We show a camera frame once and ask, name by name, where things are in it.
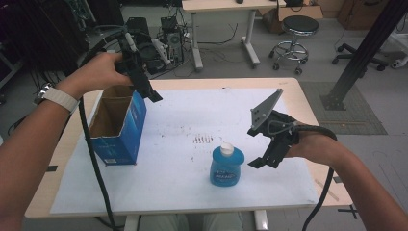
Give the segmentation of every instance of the hand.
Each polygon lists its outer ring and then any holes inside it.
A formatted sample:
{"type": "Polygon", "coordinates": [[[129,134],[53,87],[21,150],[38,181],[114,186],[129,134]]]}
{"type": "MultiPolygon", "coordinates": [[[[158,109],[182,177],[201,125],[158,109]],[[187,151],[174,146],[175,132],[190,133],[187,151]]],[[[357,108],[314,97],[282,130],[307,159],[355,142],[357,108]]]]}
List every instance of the hand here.
{"type": "Polygon", "coordinates": [[[286,157],[303,157],[336,168],[343,164],[344,155],[353,155],[341,143],[319,132],[300,132],[299,135],[299,144],[293,145],[286,157]]]}
{"type": "Polygon", "coordinates": [[[101,53],[62,80],[57,89],[79,99],[90,91],[104,90],[115,85],[131,86],[129,77],[115,70],[115,63],[121,59],[121,54],[101,53]]]}

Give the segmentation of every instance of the watch strap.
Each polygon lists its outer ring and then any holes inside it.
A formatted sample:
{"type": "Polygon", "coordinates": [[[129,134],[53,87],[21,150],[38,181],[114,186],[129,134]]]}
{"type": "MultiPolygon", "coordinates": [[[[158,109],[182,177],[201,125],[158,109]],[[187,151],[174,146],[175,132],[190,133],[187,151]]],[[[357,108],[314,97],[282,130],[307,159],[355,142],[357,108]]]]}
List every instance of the watch strap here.
{"type": "Polygon", "coordinates": [[[71,95],[54,88],[50,88],[43,97],[44,99],[48,99],[65,107],[67,110],[69,110],[70,114],[75,111],[79,104],[79,101],[71,95]]]}

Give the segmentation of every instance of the bottle label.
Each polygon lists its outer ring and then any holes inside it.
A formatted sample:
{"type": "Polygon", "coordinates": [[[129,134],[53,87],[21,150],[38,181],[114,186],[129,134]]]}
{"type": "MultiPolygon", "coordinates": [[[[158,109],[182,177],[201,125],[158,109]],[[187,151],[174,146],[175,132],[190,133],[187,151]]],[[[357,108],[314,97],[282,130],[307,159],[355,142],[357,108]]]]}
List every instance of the bottle label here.
{"type": "Polygon", "coordinates": [[[219,182],[230,181],[234,180],[235,178],[237,178],[237,175],[233,172],[228,172],[226,170],[217,170],[214,172],[214,179],[219,182]]]}

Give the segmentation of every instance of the bottle cap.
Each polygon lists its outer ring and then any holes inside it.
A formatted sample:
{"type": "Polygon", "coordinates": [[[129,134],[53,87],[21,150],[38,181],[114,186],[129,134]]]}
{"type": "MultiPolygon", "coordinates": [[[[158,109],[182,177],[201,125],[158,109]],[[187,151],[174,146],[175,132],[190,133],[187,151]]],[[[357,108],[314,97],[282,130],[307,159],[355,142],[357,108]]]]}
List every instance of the bottle cap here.
{"type": "Polygon", "coordinates": [[[234,152],[234,146],[229,142],[224,142],[221,145],[221,154],[224,157],[229,157],[234,152]]]}

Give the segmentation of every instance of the blue bottle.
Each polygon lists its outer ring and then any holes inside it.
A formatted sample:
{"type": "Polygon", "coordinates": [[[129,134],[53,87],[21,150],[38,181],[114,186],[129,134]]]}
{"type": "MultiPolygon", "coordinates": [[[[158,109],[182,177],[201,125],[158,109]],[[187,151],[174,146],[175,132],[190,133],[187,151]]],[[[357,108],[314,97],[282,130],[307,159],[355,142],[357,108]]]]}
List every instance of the blue bottle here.
{"type": "Polygon", "coordinates": [[[216,186],[229,187],[238,183],[241,176],[243,153],[231,143],[225,142],[213,151],[210,180],[216,186]]]}

